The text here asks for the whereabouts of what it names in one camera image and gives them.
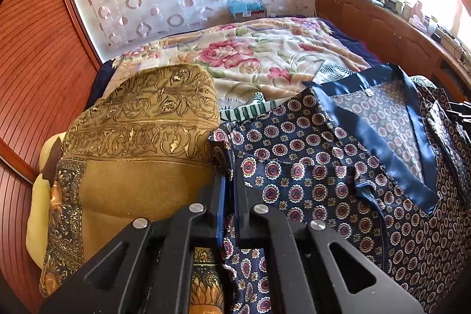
pink flower print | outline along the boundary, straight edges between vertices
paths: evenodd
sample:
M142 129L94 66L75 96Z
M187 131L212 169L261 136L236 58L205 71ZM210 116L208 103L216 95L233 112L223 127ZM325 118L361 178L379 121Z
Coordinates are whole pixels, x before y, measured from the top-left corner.
M302 35L303 31L304 30L302 29L302 27L298 27L298 26L293 27L291 29L291 32L292 32L293 35Z
M162 57L162 54L159 51L148 51L142 57L145 59L159 59Z
M310 52L324 52L326 50L324 47L319 47L317 45L307 43L298 43L298 46L303 50Z
M260 62L256 58L249 58L242 62L239 71L243 74L255 74L260 69Z
M143 52L143 50L144 50L144 47L138 47L138 48L136 48L135 50L126 52L125 54L123 54L122 57L125 58L125 59L132 58L132 57L134 57L134 56L136 56L136 55L139 55L139 53L140 53L140 52Z
M303 26L304 28L306 29L319 29L320 26L319 26L319 23L317 23L317 21L312 21L311 19L303 19L303 18L291 18L291 20L294 22L294 23L297 23L301 26Z
M253 55L253 51L244 43L229 39L223 42L210 43L201 50L199 58L211 67L224 66L226 69L234 68L243 62L242 55Z
M284 77L291 83L291 74L288 72L286 68L280 69L277 67L272 67L268 69L270 73L267 75L268 79L273 80L276 77Z
M216 26L216 31L232 30L236 28L237 26L235 24L224 24L222 26Z

floral bedspread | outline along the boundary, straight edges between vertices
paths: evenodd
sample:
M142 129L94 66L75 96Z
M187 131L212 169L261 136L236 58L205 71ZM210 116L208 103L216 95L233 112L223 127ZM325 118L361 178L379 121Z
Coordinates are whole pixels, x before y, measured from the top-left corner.
M255 92L268 101L294 96L325 61L355 72L369 68L330 34L316 18L270 18L156 40L115 60L103 97L140 70L179 63L199 64L213 76L220 108L242 105Z

satin collar trim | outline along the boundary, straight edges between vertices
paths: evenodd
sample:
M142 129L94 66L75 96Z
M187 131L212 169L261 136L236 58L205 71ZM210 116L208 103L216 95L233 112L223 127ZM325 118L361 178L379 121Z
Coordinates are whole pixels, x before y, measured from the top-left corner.
M330 96L351 94L394 80L404 81L406 108L418 144L424 182L412 174L374 128L354 112L340 108L330 99ZM343 128L349 135L357 138L372 155L380 160L388 174L411 201L426 214L431 214L439 201L436 193L437 162L420 115L417 89L404 71L395 64L385 64L355 73L339 81L321 85L305 82L305 85L311 87L320 105L335 124Z

navy blue blanket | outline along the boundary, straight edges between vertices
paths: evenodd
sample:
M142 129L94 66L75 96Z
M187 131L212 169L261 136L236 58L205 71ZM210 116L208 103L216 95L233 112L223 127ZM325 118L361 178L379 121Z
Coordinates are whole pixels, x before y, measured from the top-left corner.
M332 22L328 21L327 19L321 19L321 21L323 21L327 26L330 27L330 29L332 30L332 36L335 39L340 40L340 42L354 54L361 56L365 60L365 62L367 62L370 66L374 67L381 64L378 58L371 52L369 52L364 46L364 44L361 43L359 40L353 39L350 36L345 35L338 28L336 28L336 26L334 26Z
M98 70L97 76L95 77L95 81L93 82L93 85L91 86L89 101L85 109L88 109L92 105L94 105L97 102L97 100L101 98L101 96L103 95L103 92L105 92L105 89L107 88L107 85L111 80L111 77L116 71L116 68L113 68L112 65L113 65L112 60L104 62L103 65Z

green striped fabric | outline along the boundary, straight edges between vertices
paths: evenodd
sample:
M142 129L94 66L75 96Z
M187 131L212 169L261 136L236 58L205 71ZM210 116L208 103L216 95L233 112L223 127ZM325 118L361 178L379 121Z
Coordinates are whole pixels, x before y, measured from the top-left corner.
M263 115L268 111L283 104L286 99L271 100L269 102L252 102L251 104L243 105L233 109L223 109L219 111L221 122L224 121L244 121L253 119L259 115Z

